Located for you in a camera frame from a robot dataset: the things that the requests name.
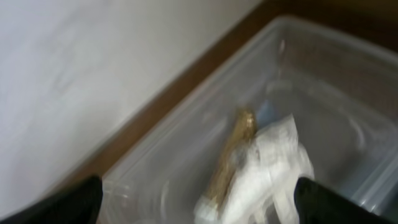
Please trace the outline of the white napkin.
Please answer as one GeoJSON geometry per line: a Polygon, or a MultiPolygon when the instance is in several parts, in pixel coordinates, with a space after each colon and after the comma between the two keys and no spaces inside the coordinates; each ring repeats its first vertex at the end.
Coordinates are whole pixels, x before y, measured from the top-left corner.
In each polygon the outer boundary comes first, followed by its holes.
{"type": "Polygon", "coordinates": [[[313,177],[313,167],[293,116],[270,124],[255,138],[245,162],[233,175],[220,210],[208,199],[195,208],[195,223],[267,223],[274,206],[281,223],[298,223],[294,189],[299,177],[313,177]]]}

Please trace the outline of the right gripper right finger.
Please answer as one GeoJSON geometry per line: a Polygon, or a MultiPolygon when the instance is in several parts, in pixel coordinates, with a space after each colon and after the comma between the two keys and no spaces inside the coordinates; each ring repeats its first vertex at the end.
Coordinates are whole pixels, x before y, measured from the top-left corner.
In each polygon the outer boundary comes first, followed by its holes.
{"type": "Polygon", "coordinates": [[[307,177],[298,179],[294,203],[300,224],[392,224],[307,177]]]}

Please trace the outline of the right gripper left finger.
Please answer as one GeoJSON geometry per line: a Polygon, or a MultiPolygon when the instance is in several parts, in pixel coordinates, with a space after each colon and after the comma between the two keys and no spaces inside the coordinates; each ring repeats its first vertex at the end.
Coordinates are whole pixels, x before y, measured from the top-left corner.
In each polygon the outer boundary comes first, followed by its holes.
{"type": "Polygon", "coordinates": [[[102,179],[92,175],[1,220],[1,224],[96,224],[102,199],[102,179]]]}

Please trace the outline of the gold snack wrapper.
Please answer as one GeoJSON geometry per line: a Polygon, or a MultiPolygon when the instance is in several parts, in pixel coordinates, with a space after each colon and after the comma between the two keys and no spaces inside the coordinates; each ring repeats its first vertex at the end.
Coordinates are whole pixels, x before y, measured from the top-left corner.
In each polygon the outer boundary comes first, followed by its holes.
{"type": "Polygon", "coordinates": [[[246,149],[257,132],[253,110],[240,108],[233,130],[220,153],[216,169],[204,193],[208,205],[219,212],[224,204],[235,171],[244,160],[246,149]]]}

